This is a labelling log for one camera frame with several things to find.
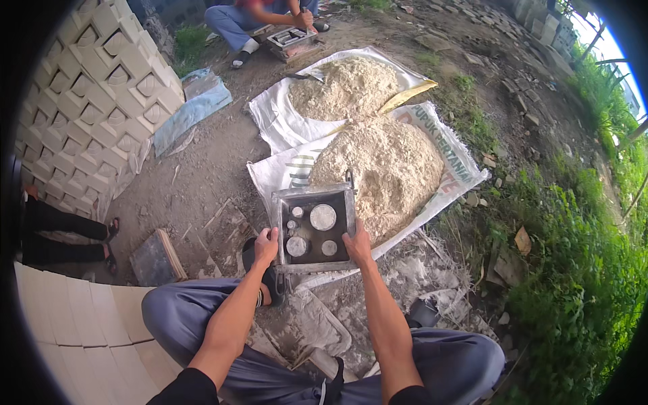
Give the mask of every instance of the forearm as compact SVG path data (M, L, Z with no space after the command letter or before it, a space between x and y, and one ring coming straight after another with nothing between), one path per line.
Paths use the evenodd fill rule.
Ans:
M378 356L411 353L410 328L396 301L391 296L371 260L360 266L364 282L365 301L371 343Z
M271 25L293 25L292 16L287 16L285 14L274 14L259 10L252 13L252 15L260 23Z
M255 262L232 294L218 307L207 324L200 349L189 363L189 367L197 368L211 378L216 389L220 389L231 364L243 351L266 267Z

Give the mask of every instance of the slipper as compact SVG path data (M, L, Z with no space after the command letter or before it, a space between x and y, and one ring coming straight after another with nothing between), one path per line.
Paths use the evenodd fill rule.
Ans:
M248 51L240 51L237 57L232 61L232 69L240 69L249 59Z
M110 225L108 226L108 238L106 239L106 243L113 240L113 238L116 237L118 233L119 233L119 217L116 216L115 218L113 218L112 221L110 221Z
M254 241L255 238L249 238L243 244L241 258L243 260L243 268L245 272L248 273L252 269L252 264L254 263ZM270 303L271 307L279 307L283 304L286 298L286 283L285 276L283 274L277 275L275 268L273 266L268 267L261 282L268 287L270 291L270 298L272 302Z
M313 28L321 33L330 30L330 25L325 23L313 23Z
M113 250L110 248L109 244L106 244L108 247L108 257L106 257L106 264L108 265L108 270L112 275L117 275L117 259L113 254Z

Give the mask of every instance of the cement dust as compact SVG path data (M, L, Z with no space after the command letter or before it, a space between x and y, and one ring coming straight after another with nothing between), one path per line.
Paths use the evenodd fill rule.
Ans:
M339 183L348 168L358 189L356 216L375 247L405 228L432 197L443 160L423 131L380 115L345 127L319 155L310 184Z
M318 67L324 83L304 79L290 85L288 98L297 112L319 121L362 119L399 92L396 71L382 62L354 56Z

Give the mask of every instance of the gray pants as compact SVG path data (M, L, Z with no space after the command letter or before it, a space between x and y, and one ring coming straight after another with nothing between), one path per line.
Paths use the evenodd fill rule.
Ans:
M151 290L142 302L144 323L169 355L186 367L200 348L209 318L239 281L204 279ZM484 335L419 328L411 336L416 368L434 404L468 404L491 388L502 372L503 352ZM233 405L317 405L321 381L290 371L246 345L218 396ZM381 404L380 375L344 384L340 403Z

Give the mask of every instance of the white tile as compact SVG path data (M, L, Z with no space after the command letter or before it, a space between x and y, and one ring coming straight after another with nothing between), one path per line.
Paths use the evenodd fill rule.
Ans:
M107 345L93 308L90 283L72 277L67 277L66 281L72 318L81 343L86 347Z
M160 390L176 379L176 375L164 357L164 349L155 340L144 341L134 346L148 375Z
M59 346L65 368L85 405L111 405L83 347Z
M18 294L25 312L25 319L36 341L56 344L43 298L43 272L29 266L15 266Z
M119 317L110 286L90 283L90 294L92 295L92 304L97 315L97 321L108 345L125 346L131 344L124 323Z
M109 347L86 347L86 356L99 384L113 405L137 404L130 387L117 368Z
M112 347L110 351L138 403L146 404L160 392L139 359L135 346Z
M43 272L43 286L47 302L47 313L54 332L56 344L81 346L75 321L72 318L70 300L67 297L67 282L62 274Z
M133 343L152 340L153 336L144 325L142 318L142 299L148 290L141 287L111 286L117 311L126 327L128 337Z
M59 347L48 343L37 343L37 345L50 373L65 393L67 399L74 405L82 405L83 402L75 388L74 382L72 382L70 374L67 372Z

